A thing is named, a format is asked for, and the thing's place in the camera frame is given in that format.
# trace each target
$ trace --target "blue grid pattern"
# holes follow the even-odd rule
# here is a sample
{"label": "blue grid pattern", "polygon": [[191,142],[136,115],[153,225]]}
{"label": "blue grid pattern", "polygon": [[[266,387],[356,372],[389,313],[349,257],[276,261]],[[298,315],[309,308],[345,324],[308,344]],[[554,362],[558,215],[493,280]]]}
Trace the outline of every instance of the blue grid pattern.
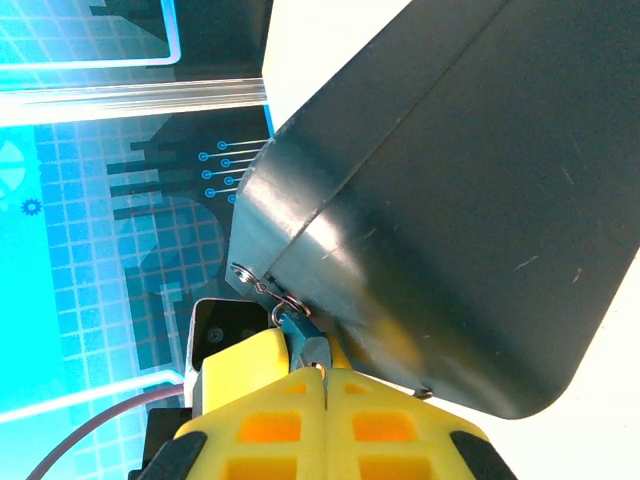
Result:
{"label": "blue grid pattern", "polygon": [[[201,205],[158,192],[111,198],[115,185],[158,181],[154,170],[108,175],[107,165],[143,160],[131,143],[148,141],[167,118],[35,127],[69,392],[161,368],[182,370],[172,302],[215,276],[223,259],[222,231]],[[149,214],[114,220],[114,209],[140,205]],[[162,338],[155,335],[159,320],[166,325]],[[116,400],[70,408],[72,423]],[[139,408],[85,438],[74,450],[78,478],[124,478],[139,468],[145,424]]]}
{"label": "blue grid pattern", "polygon": [[94,16],[90,7],[98,3],[99,0],[5,0],[0,12],[0,62],[169,56],[166,42],[124,18]]}
{"label": "blue grid pattern", "polygon": [[[168,55],[165,42],[125,19],[93,16],[90,7],[101,5],[104,0],[3,0],[0,7],[0,64]],[[174,80],[171,68],[0,69],[0,90]]]}

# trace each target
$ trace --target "wire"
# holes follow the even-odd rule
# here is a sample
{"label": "wire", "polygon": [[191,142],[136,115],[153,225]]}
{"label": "wire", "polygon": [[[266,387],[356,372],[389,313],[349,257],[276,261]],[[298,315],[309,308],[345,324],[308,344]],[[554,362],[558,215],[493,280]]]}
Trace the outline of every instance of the wire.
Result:
{"label": "wire", "polygon": [[38,464],[38,466],[29,474],[27,480],[41,480],[49,469],[58,461],[60,457],[68,452],[71,447],[82,440],[84,437],[93,432],[96,428],[105,422],[117,417],[121,413],[131,410],[132,408],[146,405],[147,403],[164,398],[180,395],[184,391],[184,384],[171,385],[169,387],[160,387],[152,392],[142,393],[135,397],[120,402],[113,407],[107,408],[104,412],[96,415],[86,423],[80,425],[71,435],[65,438],[60,444],[51,450],[46,457]]}

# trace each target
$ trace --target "square hole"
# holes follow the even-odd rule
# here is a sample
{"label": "square hole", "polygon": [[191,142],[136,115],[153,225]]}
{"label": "square hole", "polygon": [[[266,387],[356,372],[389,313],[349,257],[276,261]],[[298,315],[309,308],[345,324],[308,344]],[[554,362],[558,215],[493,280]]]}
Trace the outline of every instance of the square hole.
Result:
{"label": "square hole", "polygon": [[434,476],[426,458],[367,456],[358,459],[361,480],[430,480]]}
{"label": "square hole", "polygon": [[238,442],[276,443],[300,440],[302,419],[296,412],[260,412],[248,416],[237,436]]}
{"label": "square hole", "polygon": [[297,464],[292,457],[232,458],[224,480],[296,480]]}
{"label": "square hole", "polygon": [[353,434],[357,442],[411,442],[418,437],[411,418],[401,412],[358,412]]}

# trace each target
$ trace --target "gear icon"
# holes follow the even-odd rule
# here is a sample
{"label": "gear icon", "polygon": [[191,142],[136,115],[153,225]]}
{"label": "gear icon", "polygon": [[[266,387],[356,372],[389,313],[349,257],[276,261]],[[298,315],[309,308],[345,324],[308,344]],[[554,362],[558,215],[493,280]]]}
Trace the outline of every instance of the gear icon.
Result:
{"label": "gear icon", "polygon": [[25,215],[37,215],[40,213],[40,210],[42,210],[42,203],[35,198],[30,198],[22,202],[22,211]]}

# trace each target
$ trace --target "purple cable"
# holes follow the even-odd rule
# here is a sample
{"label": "purple cable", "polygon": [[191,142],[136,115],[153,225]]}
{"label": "purple cable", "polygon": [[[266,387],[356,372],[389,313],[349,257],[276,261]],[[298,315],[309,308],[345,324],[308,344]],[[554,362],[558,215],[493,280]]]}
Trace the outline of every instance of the purple cable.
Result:
{"label": "purple cable", "polygon": [[86,423],[80,425],[71,435],[65,438],[60,444],[51,450],[51,453],[44,457],[38,466],[29,474],[27,480],[40,480],[49,471],[49,469],[58,461],[60,457],[68,452],[71,447],[82,440],[84,437],[93,432],[96,428],[105,422],[108,422],[121,413],[131,410],[132,408],[146,405],[147,403],[163,398],[173,397],[183,393],[184,384],[171,385],[169,387],[161,387],[152,392],[142,393],[135,397],[120,402],[113,407],[107,408],[104,412],[96,415]]}

